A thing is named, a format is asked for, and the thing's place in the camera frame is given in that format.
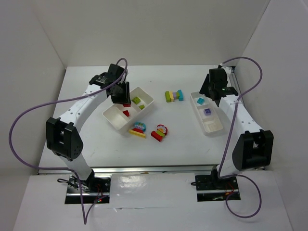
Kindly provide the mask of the green square lego brick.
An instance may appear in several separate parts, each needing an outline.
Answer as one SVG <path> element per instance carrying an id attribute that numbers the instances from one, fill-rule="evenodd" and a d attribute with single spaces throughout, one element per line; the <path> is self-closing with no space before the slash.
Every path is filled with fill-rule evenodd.
<path id="1" fill-rule="evenodd" d="M 138 105 L 141 102 L 139 97 L 134 97 L 131 101 L 136 105 Z"/>

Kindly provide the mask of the small red lego brick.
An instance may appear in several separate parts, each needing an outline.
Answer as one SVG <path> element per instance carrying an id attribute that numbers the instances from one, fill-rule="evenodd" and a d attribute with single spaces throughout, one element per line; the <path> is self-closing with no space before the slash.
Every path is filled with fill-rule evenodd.
<path id="1" fill-rule="evenodd" d="M 130 113 L 129 113 L 128 110 L 125 110 L 125 111 L 123 111 L 122 113 L 123 113 L 125 116 L 130 117 Z"/>

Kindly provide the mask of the white sorting tray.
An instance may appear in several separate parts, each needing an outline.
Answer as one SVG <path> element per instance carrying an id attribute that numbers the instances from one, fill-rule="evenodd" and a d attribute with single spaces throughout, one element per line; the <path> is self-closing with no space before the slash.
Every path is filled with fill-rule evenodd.
<path id="1" fill-rule="evenodd" d="M 136 87 L 130 92 L 130 99 L 132 100 L 134 97 L 140 98 L 141 102 L 138 105 L 133 102 L 131 102 L 131 107 L 123 107 L 121 104 L 113 104 L 102 113 L 109 124 L 119 134 L 127 132 L 134 123 L 141 122 L 154 106 L 154 98 L 140 87 Z M 139 108 L 142 104 L 145 106 L 143 110 Z M 130 117 L 127 117 L 122 113 L 125 110 L 129 111 Z"/>
<path id="2" fill-rule="evenodd" d="M 202 133 L 208 137 L 223 135 L 223 124 L 211 100 L 199 92 L 192 92 L 190 102 Z"/>

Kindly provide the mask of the purple lego brick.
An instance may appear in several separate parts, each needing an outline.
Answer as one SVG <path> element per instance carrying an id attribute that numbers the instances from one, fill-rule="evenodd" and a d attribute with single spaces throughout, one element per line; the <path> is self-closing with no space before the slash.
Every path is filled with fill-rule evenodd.
<path id="1" fill-rule="evenodd" d="M 204 109 L 203 112 L 206 117 L 212 116 L 212 111 L 210 108 Z"/>

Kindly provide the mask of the teal frog lego brick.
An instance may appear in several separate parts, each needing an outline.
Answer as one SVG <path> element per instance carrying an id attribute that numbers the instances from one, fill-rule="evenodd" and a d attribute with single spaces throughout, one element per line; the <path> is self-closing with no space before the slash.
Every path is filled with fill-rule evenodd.
<path id="1" fill-rule="evenodd" d="M 136 122 L 134 123 L 134 128 L 142 130 L 143 132 L 146 131 L 146 125 L 142 122 Z"/>

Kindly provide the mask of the flower printed lego brick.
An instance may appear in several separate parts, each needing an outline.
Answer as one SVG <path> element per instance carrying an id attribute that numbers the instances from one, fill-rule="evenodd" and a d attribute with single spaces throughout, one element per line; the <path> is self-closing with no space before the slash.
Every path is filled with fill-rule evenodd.
<path id="1" fill-rule="evenodd" d="M 162 124 L 159 124 L 157 127 L 156 127 L 157 130 L 159 130 L 160 132 L 164 133 L 165 135 L 167 135 L 167 132 L 168 132 L 168 129 L 166 126 L 162 125 Z"/>

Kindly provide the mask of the red base lego brick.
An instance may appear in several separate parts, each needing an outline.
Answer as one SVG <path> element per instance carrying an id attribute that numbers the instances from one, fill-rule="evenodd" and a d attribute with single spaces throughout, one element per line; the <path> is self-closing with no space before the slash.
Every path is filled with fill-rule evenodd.
<path id="1" fill-rule="evenodd" d="M 152 131 L 151 132 L 151 136 L 153 137 L 153 138 L 155 138 L 157 141 L 159 141 L 159 142 L 161 142 L 162 141 L 162 137 L 161 136 L 159 136 L 157 133 L 156 133 L 156 131 Z"/>

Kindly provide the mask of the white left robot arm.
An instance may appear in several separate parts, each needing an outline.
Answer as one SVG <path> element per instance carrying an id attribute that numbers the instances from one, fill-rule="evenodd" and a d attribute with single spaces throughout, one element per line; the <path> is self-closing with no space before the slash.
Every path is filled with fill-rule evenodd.
<path id="1" fill-rule="evenodd" d="M 108 97 L 116 104 L 131 103 L 127 75 L 127 68 L 110 64 L 107 72 L 95 75 L 89 81 L 81 99 L 58 118 L 51 117 L 46 122 L 47 148 L 90 189 L 96 187 L 99 180 L 82 155 L 84 144 L 79 133 L 89 116 Z"/>

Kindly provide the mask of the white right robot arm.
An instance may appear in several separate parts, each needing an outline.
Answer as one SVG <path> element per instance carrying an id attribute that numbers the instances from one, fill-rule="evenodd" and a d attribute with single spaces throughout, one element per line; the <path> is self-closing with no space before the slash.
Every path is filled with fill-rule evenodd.
<path id="1" fill-rule="evenodd" d="M 229 87 L 222 68 L 210 69 L 200 94 L 214 101 L 231 121 L 221 163 L 211 171 L 211 184 L 223 189 L 242 171 L 268 166 L 271 162 L 273 133 L 264 130 L 250 116 L 234 87 Z"/>

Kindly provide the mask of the teal long lego brick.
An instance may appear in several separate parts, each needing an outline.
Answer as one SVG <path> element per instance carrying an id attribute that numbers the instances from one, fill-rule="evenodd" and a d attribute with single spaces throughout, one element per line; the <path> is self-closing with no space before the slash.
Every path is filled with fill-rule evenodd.
<path id="1" fill-rule="evenodd" d="M 184 98 L 183 98 L 183 93 L 182 93 L 182 90 L 178 90 L 177 92 L 179 94 L 179 101 L 183 101 Z"/>

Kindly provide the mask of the red sloped lego brick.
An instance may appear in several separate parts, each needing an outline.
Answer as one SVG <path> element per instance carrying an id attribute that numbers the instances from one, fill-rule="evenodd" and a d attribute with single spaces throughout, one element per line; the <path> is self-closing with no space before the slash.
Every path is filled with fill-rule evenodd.
<path id="1" fill-rule="evenodd" d="M 132 131 L 134 133 L 139 133 L 139 134 L 143 134 L 144 133 L 144 131 L 142 129 L 138 129 L 138 128 L 133 128 Z"/>

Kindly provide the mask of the yellow flat lego plate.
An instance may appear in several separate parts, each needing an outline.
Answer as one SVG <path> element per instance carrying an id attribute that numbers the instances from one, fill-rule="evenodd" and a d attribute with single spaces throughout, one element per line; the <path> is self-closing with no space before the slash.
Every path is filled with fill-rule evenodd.
<path id="1" fill-rule="evenodd" d="M 132 135 L 136 135 L 136 136 L 138 136 L 138 137 L 146 138 L 146 134 L 145 134 L 145 133 L 144 133 L 144 134 L 134 133 L 134 132 L 132 131 L 132 129 L 129 129 L 128 132 L 129 132 L 130 134 L 132 134 Z"/>

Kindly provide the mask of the aluminium side rail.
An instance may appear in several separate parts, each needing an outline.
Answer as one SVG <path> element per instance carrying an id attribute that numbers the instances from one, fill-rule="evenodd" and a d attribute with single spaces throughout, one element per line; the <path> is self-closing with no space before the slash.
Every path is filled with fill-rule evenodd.
<path id="1" fill-rule="evenodd" d="M 231 82 L 231 86 L 236 89 L 239 95 L 241 95 L 242 91 L 240 90 L 240 86 L 239 86 L 239 83 L 238 83 L 238 80 L 235 74 L 235 66 L 227 66 L 226 68 L 230 71 L 229 79 Z"/>

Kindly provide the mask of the aluminium front rail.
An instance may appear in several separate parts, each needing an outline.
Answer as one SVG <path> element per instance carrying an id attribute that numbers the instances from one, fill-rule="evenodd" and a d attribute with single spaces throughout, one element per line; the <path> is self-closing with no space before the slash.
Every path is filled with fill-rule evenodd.
<path id="1" fill-rule="evenodd" d="M 74 172 L 87 173 L 90 169 L 96 174 L 114 174 L 114 173 L 142 173 L 142 172 L 204 172 L 211 171 L 214 164 L 210 165 L 171 165 L 171 166 L 128 166 L 128 167 L 71 167 Z"/>

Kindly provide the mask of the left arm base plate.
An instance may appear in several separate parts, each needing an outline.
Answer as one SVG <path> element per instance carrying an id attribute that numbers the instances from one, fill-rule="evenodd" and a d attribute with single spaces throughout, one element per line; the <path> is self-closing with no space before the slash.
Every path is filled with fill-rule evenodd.
<path id="1" fill-rule="evenodd" d="M 68 180 L 58 179 L 58 183 L 67 184 L 66 196 L 64 203 L 66 205 L 80 204 L 80 188 L 75 176 L 70 176 Z M 110 202 L 111 177 L 102 177 L 94 188 L 82 185 L 82 195 L 84 204 L 92 204 L 98 200 L 98 204 L 108 204 Z"/>

